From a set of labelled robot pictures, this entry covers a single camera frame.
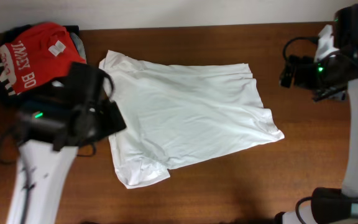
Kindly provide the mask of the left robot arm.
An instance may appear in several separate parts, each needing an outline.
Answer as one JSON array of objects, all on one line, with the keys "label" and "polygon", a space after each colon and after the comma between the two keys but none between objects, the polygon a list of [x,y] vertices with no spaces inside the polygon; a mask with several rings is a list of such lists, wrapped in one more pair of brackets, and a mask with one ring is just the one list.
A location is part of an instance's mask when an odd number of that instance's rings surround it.
[{"label": "left robot arm", "polygon": [[17,143],[16,178],[7,223],[55,223],[62,190],[83,146],[126,124],[110,99],[114,82],[103,70],[73,63],[60,86],[31,96],[9,130]]}]

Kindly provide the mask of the white t-shirt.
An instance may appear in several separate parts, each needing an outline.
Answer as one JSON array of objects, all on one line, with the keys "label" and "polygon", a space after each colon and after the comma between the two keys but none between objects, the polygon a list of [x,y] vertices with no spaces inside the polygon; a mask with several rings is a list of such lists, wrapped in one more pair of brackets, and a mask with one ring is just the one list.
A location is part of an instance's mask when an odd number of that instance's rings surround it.
[{"label": "white t-shirt", "polygon": [[109,137],[114,171],[128,189],[173,169],[282,140],[248,64],[162,65],[110,50],[99,63],[126,128]]}]

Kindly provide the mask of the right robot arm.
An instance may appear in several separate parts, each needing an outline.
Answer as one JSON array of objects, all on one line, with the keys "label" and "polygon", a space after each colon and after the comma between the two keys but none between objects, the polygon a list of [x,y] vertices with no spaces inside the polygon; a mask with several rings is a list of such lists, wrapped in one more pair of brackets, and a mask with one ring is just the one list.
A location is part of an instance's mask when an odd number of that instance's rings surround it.
[{"label": "right robot arm", "polygon": [[349,156],[339,189],[318,187],[297,201],[292,212],[280,212],[275,223],[358,223],[358,4],[338,10],[334,22],[310,42],[314,57],[284,55],[280,84],[313,92],[316,102],[348,97],[351,107]]}]

